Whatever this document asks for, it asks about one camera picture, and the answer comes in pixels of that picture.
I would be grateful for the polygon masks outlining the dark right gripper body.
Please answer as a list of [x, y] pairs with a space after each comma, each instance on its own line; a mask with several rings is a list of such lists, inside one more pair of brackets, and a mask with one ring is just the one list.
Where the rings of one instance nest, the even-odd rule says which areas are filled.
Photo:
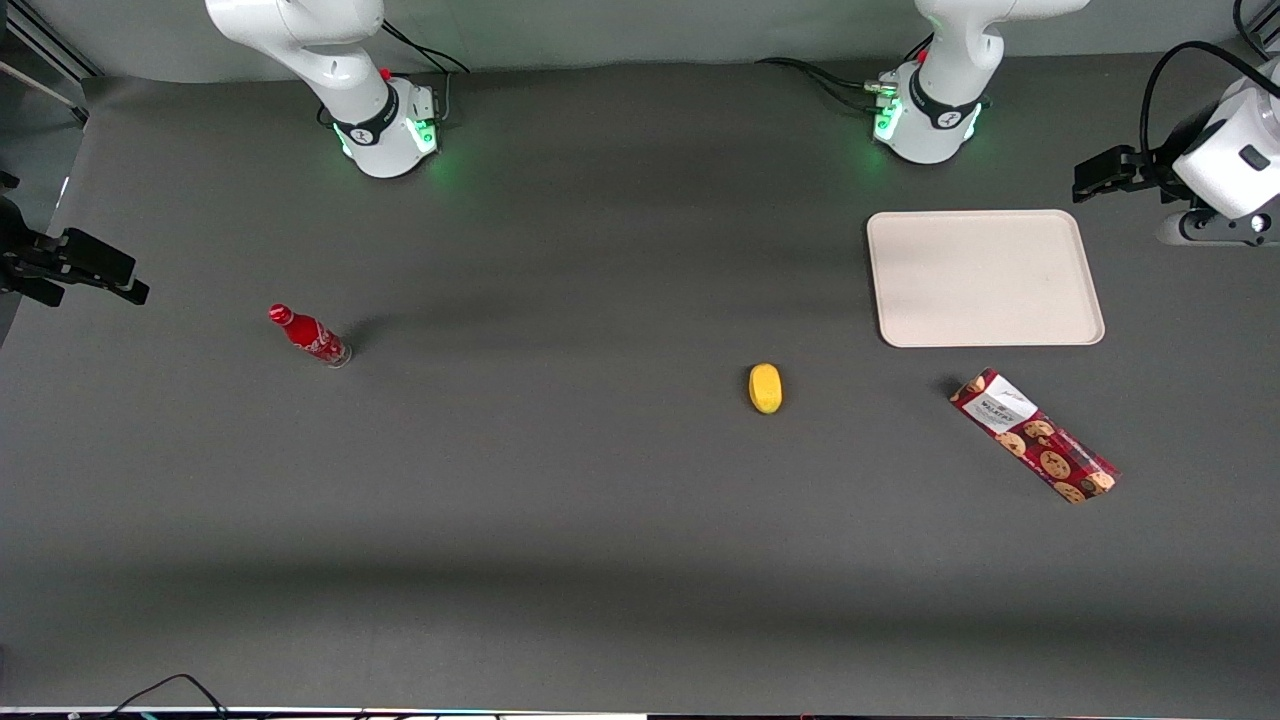
[[27, 225], [20, 209], [6, 197], [6, 193], [19, 183], [15, 176], [1, 173], [1, 293], [38, 300], [26, 288], [26, 278], [17, 270], [19, 251], [28, 249], [36, 236], [36, 232]]

